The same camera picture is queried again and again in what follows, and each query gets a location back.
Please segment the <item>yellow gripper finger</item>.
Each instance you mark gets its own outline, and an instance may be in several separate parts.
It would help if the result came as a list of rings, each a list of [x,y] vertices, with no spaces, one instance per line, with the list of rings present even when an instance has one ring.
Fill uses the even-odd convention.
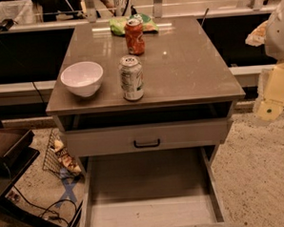
[[[257,93],[255,116],[264,121],[276,120],[284,110],[284,62],[262,71]]]

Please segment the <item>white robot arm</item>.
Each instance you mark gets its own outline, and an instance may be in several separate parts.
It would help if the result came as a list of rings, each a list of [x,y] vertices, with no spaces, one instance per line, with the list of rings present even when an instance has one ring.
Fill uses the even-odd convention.
[[[264,45],[266,54],[276,59],[272,70],[263,70],[258,79],[254,115],[264,121],[276,120],[284,110],[284,0],[269,19],[245,39],[250,46]]]

